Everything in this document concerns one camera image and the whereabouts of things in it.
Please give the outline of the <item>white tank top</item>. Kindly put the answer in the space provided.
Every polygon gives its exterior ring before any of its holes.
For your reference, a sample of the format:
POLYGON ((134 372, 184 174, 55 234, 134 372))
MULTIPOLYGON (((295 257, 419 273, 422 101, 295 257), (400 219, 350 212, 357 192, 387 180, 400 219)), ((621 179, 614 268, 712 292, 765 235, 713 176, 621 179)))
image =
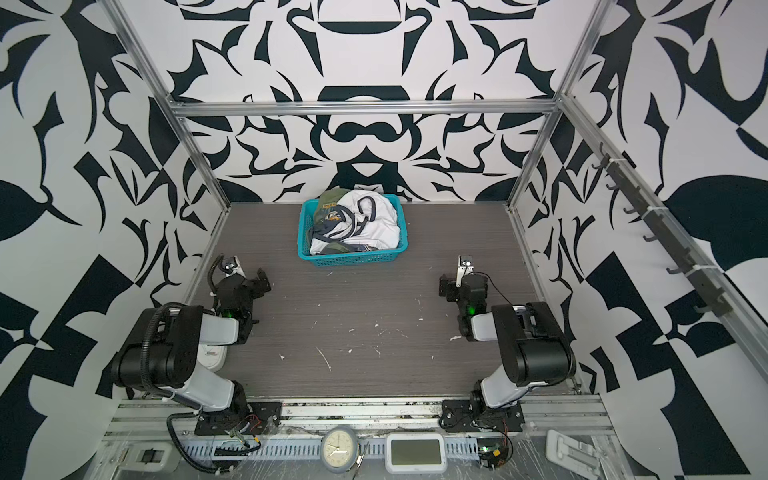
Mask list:
POLYGON ((306 235, 311 255, 366 253, 399 246, 398 213, 378 192, 350 190, 323 219, 315 221, 314 212, 306 235))

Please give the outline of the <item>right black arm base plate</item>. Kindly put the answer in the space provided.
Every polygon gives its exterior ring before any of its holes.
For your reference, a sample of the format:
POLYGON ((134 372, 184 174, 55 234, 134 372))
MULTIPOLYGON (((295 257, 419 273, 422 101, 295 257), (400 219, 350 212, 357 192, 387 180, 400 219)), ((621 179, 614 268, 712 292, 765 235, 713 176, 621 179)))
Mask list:
POLYGON ((523 430, 525 417, 519 405, 502 409, 481 409, 470 400, 443 400, 438 426, 449 433, 523 430))

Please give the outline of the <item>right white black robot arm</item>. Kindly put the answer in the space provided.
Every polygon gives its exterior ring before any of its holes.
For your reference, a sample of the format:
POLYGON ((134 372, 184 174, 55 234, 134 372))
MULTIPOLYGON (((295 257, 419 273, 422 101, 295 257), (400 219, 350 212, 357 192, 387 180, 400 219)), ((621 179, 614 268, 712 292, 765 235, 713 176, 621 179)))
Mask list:
POLYGON ((511 407, 536 388, 566 381, 576 369, 573 351, 549 305, 490 306, 492 285, 468 255, 458 257, 453 278, 439 278, 439 296, 458 308, 460 335, 471 342, 495 342, 499 348, 500 366, 471 392, 471 408, 478 413, 511 407))

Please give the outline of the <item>teal plastic basket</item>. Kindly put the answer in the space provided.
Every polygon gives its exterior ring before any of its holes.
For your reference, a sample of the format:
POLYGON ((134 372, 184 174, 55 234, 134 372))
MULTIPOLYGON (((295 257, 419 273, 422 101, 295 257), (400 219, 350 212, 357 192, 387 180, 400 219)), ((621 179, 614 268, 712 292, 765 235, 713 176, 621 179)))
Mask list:
POLYGON ((401 229, 399 246, 393 250, 382 250, 356 254, 336 255, 311 255, 309 242, 306 238, 308 228, 312 221, 312 213, 317 205, 317 199, 308 200, 301 206, 298 224, 297 254, 300 259, 310 262, 318 267, 350 266, 365 263, 391 262, 404 253, 408 248, 408 231, 405 214, 400 199, 392 194, 382 194, 395 207, 398 213, 398 225, 401 229))

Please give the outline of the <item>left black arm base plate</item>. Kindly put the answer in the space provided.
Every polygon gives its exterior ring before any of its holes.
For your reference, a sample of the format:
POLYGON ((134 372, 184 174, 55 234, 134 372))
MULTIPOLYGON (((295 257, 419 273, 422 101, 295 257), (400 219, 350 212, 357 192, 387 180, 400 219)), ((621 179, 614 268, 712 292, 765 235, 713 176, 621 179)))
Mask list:
POLYGON ((279 401, 258 401, 249 402, 244 408, 203 412, 194 432, 197 436, 227 435, 232 430, 243 435, 263 434, 280 425, 282 406, 279 401))

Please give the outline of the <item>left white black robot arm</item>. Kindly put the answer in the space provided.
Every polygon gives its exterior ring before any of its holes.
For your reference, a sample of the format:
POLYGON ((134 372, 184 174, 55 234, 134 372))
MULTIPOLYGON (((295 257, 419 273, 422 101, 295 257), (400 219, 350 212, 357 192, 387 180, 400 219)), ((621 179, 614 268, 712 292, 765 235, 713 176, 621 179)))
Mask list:
POLYGON ((236 256, 219 255, 206 281, 213 298, 202 305, 168 302, 141 312, 109 372, 115 386, 139 390, 206 413, 243 417, 242 385, 219 376, 198 358, 204 347, 245 344, 258 320, 254 301, 272 289, 266 272, 246 276, 236 256))

